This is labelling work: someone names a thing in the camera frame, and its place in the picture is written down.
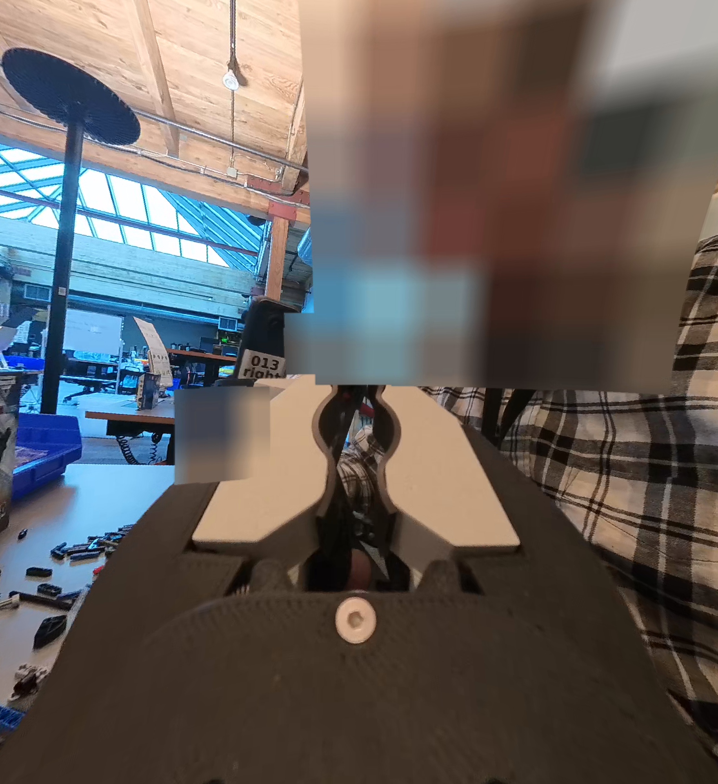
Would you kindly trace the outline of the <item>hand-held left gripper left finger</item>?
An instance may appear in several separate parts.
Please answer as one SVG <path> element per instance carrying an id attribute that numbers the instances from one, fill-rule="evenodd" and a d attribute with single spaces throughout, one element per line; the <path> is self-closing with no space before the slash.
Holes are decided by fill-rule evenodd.
<path id="1" fill-rule="evenodd" d="M 222 470 L 192 543 L 244 561 L 274 560 L 284 570 L 339 560 L 321 551 L 316 511 L 325 494 L 320 414 L 335 386 L 301 376 L 289 389 L 227 389 Z"/>

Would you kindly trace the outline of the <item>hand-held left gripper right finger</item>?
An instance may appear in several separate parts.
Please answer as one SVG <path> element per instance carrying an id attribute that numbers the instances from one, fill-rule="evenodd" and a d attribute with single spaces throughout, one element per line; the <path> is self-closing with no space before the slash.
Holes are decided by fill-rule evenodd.
<path id="1" fill-rule="evenodd" d="M 521 542 L 460 422 L 418 387 L 373 389 L 378 549 L 408 590 L 435 561 L 515 554 Z"/>

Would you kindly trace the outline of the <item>tan sign board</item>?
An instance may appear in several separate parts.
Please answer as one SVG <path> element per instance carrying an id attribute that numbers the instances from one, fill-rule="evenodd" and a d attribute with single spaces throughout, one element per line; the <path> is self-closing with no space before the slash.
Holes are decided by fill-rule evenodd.
<path id="1" fill-rule="evenodd" d="M 133 319 L 147 345 L 149 373 L 159 377 L 158 388 L 161 393 L 164 393 L 173 384 L 171 364 L 166 346 L 152 323 L 138 317 Z"/>

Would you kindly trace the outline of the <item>whiteboard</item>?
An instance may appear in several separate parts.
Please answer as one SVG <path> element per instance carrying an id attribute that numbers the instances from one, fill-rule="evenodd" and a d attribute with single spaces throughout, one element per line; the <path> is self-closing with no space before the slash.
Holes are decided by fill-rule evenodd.
<path id="1" fill-rule="evenodd" d="M 62 349 L 118 356 L 123 324 L 122 317 L 68 309 Z"/>

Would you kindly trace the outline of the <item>black pole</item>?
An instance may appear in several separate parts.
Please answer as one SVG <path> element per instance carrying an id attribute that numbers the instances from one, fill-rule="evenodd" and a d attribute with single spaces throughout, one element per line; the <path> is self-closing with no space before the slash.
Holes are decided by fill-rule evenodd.
<path id="1" fill-rule="evenodd" d="M 65 60 L 29 48 L 13 48 L 3 53 L 1 66 L 12 88 L 27 103 L 67 130 L 40 398 L 40 412 L 55 415 L 63 367 L 84 138 L 128 146 L 138 141 L 141 128 L 136 114 L 117 93 Z"/>

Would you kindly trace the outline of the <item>blue plastic bin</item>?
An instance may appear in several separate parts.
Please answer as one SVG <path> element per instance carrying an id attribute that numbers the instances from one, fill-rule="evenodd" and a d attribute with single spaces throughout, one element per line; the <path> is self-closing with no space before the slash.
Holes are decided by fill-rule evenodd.
<path id="1" fill-rule="evenodd" d="M 77 417 L 24 413 L 19 415 L 11 500 L 16 502 L 58 477 L 82 455 Z"/>

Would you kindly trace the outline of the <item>scatter of small toy pins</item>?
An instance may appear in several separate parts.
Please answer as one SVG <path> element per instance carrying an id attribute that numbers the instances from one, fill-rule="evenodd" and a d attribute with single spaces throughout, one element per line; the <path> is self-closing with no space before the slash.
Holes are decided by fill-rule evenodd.
<path id="1" fill-rule="evenodd" d="M 57 535 L 33 554 L 30 529 L 0 567 L 0 705 L 27 711 L 107 558 L 131 530 Z"/>

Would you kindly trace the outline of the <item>hanging ceiling lamp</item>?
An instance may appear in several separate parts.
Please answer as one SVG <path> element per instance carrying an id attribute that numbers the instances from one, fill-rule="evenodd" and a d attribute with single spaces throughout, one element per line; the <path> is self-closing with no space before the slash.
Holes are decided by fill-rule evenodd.
<path id="1" fill-rule="evenodd" d="M 240 70 L 236 54 L 236 1 L 229 1 L 229 52 L 226 72 L 223 75 L 224 87 L 235 93 L 247 85 L 247 80 Z"/>

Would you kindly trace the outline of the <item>wooden support post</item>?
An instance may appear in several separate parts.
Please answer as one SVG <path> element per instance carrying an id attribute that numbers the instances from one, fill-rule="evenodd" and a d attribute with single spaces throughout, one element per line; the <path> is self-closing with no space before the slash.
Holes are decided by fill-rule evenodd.
<path id="1" fill-rule="evenodd" d="M 266 270 L 265 297 L 280 301 L 285 270 L 289 221 L 284 217 L 273 215 L 270 222 L 271 231 L 269 258 Z"/>

